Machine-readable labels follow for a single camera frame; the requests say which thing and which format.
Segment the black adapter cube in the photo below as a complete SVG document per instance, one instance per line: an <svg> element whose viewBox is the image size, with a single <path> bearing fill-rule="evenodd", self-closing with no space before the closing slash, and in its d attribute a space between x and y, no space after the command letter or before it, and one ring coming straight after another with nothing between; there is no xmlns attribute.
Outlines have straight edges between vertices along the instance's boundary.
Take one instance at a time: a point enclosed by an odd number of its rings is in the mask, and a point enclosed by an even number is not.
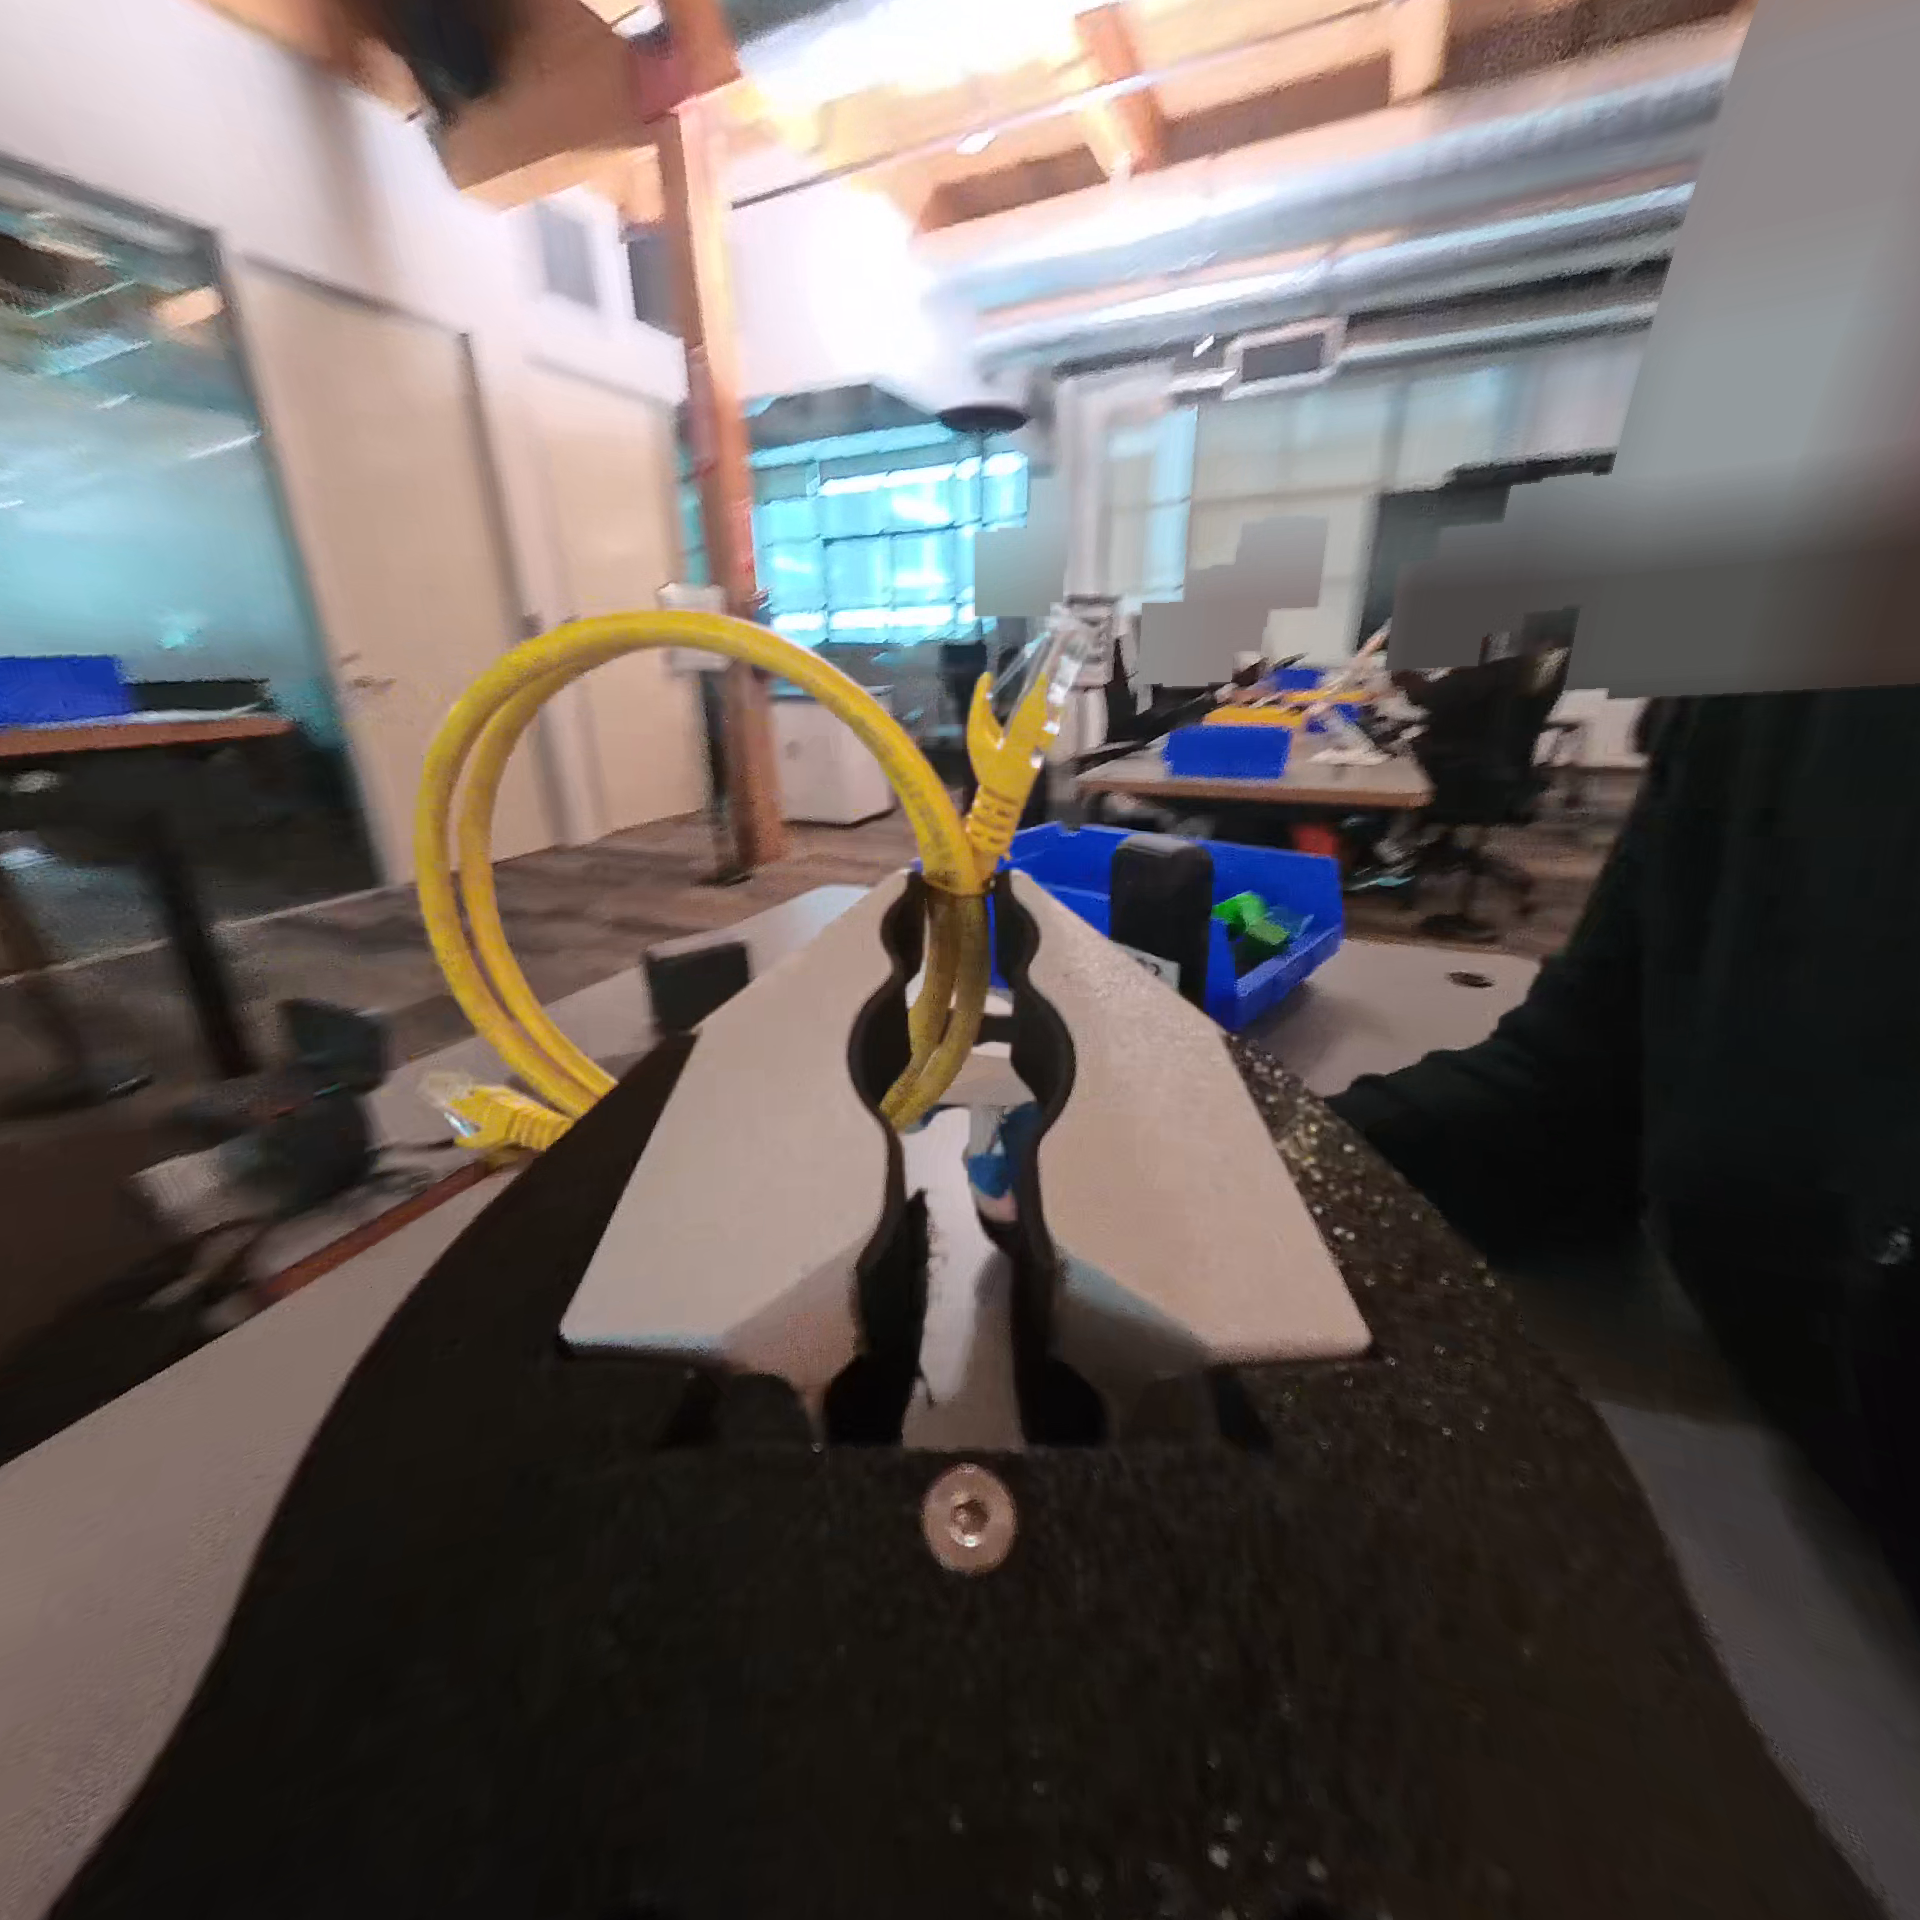
<svg viewBox="0 0 1920 1920"><path fill-rule="evenodd" d="M639 969L656 1032L685 1036L751 985L751 949L740 940L663 943Z"/></svg>

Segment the white wall vent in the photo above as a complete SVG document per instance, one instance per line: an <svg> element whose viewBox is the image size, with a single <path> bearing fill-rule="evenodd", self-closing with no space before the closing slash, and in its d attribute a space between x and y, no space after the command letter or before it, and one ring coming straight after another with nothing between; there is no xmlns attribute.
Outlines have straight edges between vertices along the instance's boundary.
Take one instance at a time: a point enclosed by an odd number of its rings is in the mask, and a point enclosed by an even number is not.
<svg viewBox="0 0 1920 1920"><path fill-rule="evenodd" d="M1294 393L1327 382L1340 366L1346 332L1343 318L1243 332L1224 349L1221 397Z"/></svg>

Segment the white double doors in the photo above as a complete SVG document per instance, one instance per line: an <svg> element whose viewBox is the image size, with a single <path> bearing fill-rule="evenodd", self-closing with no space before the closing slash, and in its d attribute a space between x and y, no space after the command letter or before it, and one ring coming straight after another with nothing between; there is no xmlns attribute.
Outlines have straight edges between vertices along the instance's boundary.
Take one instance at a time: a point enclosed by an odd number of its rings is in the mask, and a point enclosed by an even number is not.
<svg viewBox="0 0 1920 1920"><path fill-rule="evenodd" d="M445 710L520 638L676 570L670 404L260 262L232 269L258 408L383 882L416 876Z"/></svg>

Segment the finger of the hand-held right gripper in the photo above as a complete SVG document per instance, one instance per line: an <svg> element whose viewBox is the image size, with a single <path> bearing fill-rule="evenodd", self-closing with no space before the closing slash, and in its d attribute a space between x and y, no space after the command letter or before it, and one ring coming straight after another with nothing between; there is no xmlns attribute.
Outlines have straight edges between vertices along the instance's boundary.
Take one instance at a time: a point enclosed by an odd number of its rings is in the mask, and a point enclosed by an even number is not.
<svg viewBox="0 0 1920 1920"><path fill-rule="evenodd" d="M1016 1186L1040 1142L1044 1109L1010 1049L976 1049L938 1104L938 1124L957 1141L973 1214L1014 1223Z"/></svg>

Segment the flat blue plastic bin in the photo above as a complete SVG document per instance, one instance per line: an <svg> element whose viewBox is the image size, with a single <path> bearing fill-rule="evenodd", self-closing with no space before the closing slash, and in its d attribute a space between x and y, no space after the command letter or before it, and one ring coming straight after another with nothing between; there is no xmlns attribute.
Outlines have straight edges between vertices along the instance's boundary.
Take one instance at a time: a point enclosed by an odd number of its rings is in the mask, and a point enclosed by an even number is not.
<svg viewBox="0 0 1920 1920"><path fill-rule="evenodd" d="M114 656L3 656L3 729L123 721L136 697Z"/></svg>

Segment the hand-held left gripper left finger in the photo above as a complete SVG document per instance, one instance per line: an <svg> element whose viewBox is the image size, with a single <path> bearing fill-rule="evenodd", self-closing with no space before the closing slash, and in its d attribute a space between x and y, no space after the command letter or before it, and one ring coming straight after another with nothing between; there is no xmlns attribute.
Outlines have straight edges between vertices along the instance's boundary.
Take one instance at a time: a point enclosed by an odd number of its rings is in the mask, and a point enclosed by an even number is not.
<svg viewBox="0 0 1920 1920"><path fill-rule="evenodd" d="M560 1318L570 1354L775 1377L829 1444L903 1440L928 1237L880 1101L926 893L877 882L687 1038Z"/></svg>

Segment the large blue plastic bin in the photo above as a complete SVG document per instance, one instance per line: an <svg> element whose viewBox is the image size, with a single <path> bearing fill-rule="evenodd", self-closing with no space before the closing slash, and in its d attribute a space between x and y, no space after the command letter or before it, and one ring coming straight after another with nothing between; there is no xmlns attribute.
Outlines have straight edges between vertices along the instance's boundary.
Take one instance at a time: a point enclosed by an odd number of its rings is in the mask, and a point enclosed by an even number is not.
<svg viewBox="0 0 1920 1920"><path fill-rule="evenodd" d="M1114 852L1127 829L1044 822L1019 829L1000 865L1030 877L1056 905L1091 922L1101 936L1111 925ZM1212 925L1207 1017L1227 1032L1242 1032L1271 1015L1343 942L1340 871L1331 856L1283 847L1247 847L1200 839L1214 860L1214 903L1259 890L1294 920L1298 936L1290 953L1236 976L1221 930Z"/></svg>

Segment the small blue bin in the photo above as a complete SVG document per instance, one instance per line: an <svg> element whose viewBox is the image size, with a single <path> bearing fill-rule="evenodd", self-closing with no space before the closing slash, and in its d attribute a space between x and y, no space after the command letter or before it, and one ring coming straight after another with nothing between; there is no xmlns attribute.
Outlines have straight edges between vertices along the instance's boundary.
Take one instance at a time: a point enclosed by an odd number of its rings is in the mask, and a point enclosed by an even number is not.
<svg viewBox="0 0 1920 1920"><path fill-rule="evenodd" d="M1176 726L1160 741L1168 777L1188 782L1280 782L1290 768L1295 726L1203 721Z"/></svg>

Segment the silver air duct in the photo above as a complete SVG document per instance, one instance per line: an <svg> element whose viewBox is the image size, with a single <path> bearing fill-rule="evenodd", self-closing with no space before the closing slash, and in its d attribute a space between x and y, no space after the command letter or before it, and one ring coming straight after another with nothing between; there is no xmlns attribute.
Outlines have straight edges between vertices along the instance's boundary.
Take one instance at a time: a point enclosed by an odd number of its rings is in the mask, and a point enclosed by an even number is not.
<svg viewBox="0 0 1920 1920"><path fill-rule="evenodd" d="M1739 50L1736 25L1650 39L932 230L914 257L989 368L1208 301L1317 292L1359 245L1690 176Z"/></svg>

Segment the person's right forearm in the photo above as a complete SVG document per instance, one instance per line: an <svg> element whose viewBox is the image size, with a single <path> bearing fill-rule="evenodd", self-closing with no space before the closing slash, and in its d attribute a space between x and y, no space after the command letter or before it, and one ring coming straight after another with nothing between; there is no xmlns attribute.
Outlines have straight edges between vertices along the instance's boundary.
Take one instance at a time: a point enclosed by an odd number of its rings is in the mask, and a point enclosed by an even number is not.
<svg viewBox="0 0 1920 1920"><path fill-rule="evenodd" d="M1565 949L1472 1045L1357 1076L1327 1098L1485 1256L1596 1249L1643 1214L1640 980Z"/></svg>

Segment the wooden desk with black legs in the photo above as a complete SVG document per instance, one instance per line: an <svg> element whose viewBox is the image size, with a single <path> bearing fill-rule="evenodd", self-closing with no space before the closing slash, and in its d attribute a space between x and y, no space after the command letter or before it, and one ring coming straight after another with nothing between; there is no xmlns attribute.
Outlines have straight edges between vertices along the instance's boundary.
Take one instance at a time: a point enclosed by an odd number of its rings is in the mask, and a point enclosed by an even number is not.
<svg viewBox="0 0 1920 1920"><path fill-rule="evenodd" d="M120 718L6 726L5 832L83 822L130 854L219 1080L251 1074L255 1054L179 829L176 775L226 751L298 735L271 708L140 710Z"/></svg>

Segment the wooden support post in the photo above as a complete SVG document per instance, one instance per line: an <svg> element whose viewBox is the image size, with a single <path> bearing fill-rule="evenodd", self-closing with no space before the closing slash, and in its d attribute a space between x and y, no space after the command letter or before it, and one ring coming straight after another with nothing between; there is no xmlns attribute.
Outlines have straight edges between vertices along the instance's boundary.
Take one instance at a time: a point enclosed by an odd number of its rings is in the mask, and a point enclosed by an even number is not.
<svg viewBox="0 0 1920 1920"><path fill-rule="evenodd" d="M739 385L728 192L712 104L683 100L656 124L663 247L687 373L687 457L700 494L712 585L735 618L762 613L751 540L751 446ZM751 873L787 852L771 680L728 660L717 710L727 775L728 873Z"/></svg>

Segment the black charging case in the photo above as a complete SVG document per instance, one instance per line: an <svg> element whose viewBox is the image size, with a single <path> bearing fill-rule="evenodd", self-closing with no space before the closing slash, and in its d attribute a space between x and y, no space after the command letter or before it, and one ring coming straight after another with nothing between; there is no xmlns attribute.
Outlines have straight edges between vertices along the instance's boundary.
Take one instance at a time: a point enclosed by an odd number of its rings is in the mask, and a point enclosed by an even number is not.
<svg viewBox="0 0 1920 1920"><path fill-rule="evenodd" d="M276 1017L278 1057L190 1097L176 1112L184 1149L134 1174L160 1214L282 1220L370 1174L368 1104L388 1074L388 1026L308 997L282 999Z"/></svg>

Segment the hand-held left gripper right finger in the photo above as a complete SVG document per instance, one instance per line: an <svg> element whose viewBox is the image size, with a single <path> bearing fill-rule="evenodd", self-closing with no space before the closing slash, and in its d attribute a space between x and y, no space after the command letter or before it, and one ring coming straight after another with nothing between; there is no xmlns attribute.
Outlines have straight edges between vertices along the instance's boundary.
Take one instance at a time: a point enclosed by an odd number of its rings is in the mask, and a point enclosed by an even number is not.
<svg viewBox="0 0 1920 1920"><path fill-rule="evenodd" d="M1026 1444L1268 1444L1252 1388L1373 1336L1227 1036L1030 877L994 884L1013 1069L1010 1341Z"/></svg>

